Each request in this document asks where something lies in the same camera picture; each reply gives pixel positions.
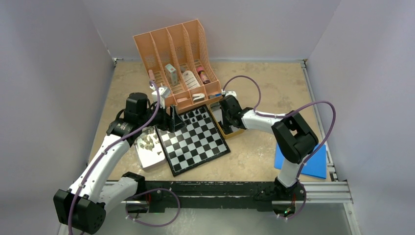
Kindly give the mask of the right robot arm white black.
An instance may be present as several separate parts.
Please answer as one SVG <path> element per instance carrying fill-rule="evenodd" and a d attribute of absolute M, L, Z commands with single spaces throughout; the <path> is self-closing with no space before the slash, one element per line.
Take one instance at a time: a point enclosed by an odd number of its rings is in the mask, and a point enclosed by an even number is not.
<path fill-rule="evenodd" d="M 257 130 L 273 134 L 284 157 L 282 168 L 275 180 L 275 193 L 287 199 L 294 193 L 298 177 L 305 163 L 319 143 L 317 135 L 299 113 L 291 111 L 278 117 L 269 113 L 256 113 L 253 108 L 241 108 L 233 95 L 219 101 L 225 128 Z"/>

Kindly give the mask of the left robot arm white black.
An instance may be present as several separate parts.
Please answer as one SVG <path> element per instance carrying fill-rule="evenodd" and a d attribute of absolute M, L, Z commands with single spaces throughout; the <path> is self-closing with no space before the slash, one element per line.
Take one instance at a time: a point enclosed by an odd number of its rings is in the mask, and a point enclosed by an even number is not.
<path fill-rule="evenodd" d="M 168 188 L 148 189 L 145 177 L 127 172 L 114 185 L 104 190 L 114 167 L 131 148 L 145 127 L 155 126 L 170 132 L 185 123 L 175 105 L 166 111 L 161 96 L 150 103 L 144 93 L 129 94 L 125 108 L 120 110 L 107 129 L 101 148 L 80 177 L 67 190 L 59 189 L 53 197 L 58 220 L 68 227 L 68 234 L 77 229 L 81 234 L 95 234 L 103 225 L 106 214 L 124 199 L 140 200 L 153 192 L 172 194 L 180 208 L 178 196 Z"/>

